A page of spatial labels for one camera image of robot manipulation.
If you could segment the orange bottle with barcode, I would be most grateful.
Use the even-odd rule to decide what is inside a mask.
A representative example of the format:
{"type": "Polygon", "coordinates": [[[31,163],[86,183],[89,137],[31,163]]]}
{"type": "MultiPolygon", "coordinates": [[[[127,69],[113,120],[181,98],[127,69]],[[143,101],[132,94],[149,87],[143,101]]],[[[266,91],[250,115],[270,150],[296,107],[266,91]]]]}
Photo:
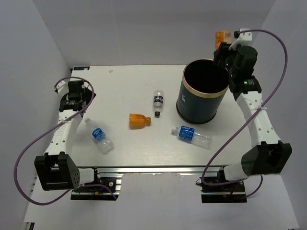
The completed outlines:
{"type": "Polygon", "coordinates": [[[234,31],[224,30],[215,33],[215,50],[217,50],[222,42],[232,44],[234,42],[234,31]]]}

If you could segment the clear bottle blue label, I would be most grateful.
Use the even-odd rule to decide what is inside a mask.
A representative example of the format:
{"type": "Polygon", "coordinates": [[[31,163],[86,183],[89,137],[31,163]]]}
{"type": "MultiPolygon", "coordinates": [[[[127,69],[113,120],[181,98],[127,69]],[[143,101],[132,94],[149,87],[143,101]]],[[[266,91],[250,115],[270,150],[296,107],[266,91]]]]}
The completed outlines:
{"type": "Polygon", "coordinates": [[[175,126],[171,134],[194,146],[210,149],[212,136],[189,126],[175,126]]]}
{"type": "Polygon", "coordinates": [[[98,149],[103,154],[107,154],[114,148],[113,141],[106,135],[104,130],[92,119],[85,118],[86,129],[93,138],[98,149]]]}

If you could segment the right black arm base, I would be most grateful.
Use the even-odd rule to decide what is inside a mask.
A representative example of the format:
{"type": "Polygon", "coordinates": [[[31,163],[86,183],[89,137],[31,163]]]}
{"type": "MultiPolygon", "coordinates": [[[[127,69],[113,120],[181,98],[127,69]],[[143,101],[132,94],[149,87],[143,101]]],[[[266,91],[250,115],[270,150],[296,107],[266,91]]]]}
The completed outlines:
{"type": "Polygon", "coordinates": [[[246,191],[243,182],[223,186],[204,185],[201,178],[195,182],[201,187],[201,202],[203,204],[246,203],[246,191]]]}

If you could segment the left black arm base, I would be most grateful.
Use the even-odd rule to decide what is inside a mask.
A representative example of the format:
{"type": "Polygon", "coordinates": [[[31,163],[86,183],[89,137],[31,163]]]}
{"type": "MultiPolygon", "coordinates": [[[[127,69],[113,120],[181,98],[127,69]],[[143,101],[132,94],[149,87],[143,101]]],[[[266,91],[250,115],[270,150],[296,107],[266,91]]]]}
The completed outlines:
{"type": "Polygon", "coordinates": [[[123,174],[94,168],[94,180],[71,192],[71,200],[116,201],[123,174]]]}

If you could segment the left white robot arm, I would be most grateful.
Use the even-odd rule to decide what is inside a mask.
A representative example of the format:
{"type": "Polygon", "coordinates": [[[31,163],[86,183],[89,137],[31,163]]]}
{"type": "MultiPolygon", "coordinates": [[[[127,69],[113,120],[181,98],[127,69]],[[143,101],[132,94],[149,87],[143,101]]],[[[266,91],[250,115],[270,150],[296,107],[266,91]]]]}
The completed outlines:
{"type": "Polygon", "coordinates": [[[59,105],[59,127],[55,129],[51,143],[45,153],[35,158],[35,169],[43,190],[77,189],[80,185],[90,191],[101,187],[101,179],[94,168],[78,168],[71,158],[74,138],[85,111],[94,94],[83,80],[69,81],[67,92],[59,105]]]}

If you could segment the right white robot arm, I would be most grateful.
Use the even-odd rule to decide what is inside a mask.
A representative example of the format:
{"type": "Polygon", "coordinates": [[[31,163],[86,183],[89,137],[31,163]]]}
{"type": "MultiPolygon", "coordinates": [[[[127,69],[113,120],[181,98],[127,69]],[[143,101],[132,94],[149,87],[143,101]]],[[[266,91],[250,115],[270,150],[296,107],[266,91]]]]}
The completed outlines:
{"type": "Polygon", "coordinates": [[[251,138],[251,150],[238,163],[219,170],[216,184],[222,191],[251,176],[280,174],[292,154],[291,145],[281,141],[264,108],[260,83],[252,74],[257,55],[250,46],[232,48],[226,42],[214,52],[213,63],[227,70],[230,91],[242,110],[251,138]]]}

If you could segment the dark blue round bin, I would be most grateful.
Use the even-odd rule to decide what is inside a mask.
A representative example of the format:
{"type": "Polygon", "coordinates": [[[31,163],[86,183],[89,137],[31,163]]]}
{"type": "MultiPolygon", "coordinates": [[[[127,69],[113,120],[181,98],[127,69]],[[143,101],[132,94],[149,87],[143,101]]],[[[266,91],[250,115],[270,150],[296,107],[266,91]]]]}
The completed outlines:
{"type": "Polygon", "coordinates": [[[211,59],[197,59],[183,70],[176,109],[191,124],[205,124],[216,115],[228,90],[228,71],[211,59]]]}

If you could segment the black corner sticker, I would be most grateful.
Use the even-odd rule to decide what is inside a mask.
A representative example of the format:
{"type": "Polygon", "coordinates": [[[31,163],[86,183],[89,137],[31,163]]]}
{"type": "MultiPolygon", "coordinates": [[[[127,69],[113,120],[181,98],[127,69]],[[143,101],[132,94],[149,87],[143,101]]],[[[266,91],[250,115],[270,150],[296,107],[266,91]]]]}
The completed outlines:
{"type": "Polygon", "coordinates": [[[76,67],[73,67],[74,71],[89,70],[89,69],[90,69],[89,66],[76,66],[76,67]]]}

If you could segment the orange juice bottle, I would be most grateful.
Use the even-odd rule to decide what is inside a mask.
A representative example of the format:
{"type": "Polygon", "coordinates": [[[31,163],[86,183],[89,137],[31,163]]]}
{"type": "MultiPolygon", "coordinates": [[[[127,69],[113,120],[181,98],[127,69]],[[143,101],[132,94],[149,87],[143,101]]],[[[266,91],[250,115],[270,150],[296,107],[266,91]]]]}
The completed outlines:
{"type": "Polygon", "coordinates": [[[129,127],[131,129],[141,129],[151,125],[151,118],[141,114],[129,115],[129,127]]]}

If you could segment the small clear bottle black cap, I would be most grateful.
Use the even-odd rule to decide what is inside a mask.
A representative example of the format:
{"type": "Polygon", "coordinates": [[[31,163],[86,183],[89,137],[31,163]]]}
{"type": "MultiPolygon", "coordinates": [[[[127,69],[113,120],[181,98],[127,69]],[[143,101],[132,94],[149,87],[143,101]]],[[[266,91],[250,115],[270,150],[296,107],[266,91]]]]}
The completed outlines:
{"type": "Polygon", "coordinates": [[[156,90],[153,94],[153,111],[155,117],[160,117],[164,106],[165,94],[163,90],[156,90]]]}

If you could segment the aluminium front rail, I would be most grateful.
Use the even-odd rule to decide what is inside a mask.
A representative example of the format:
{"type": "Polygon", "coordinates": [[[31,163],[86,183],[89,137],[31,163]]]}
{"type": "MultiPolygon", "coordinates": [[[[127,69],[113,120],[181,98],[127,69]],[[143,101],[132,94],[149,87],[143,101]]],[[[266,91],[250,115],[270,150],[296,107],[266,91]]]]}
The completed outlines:
{"type": "Polygon", "coordinates": [[[79,166],[78,169],[93,168],[100,174],[161,174],[161,173],[187,173],[202,174],[205,166],[79,166]]]}

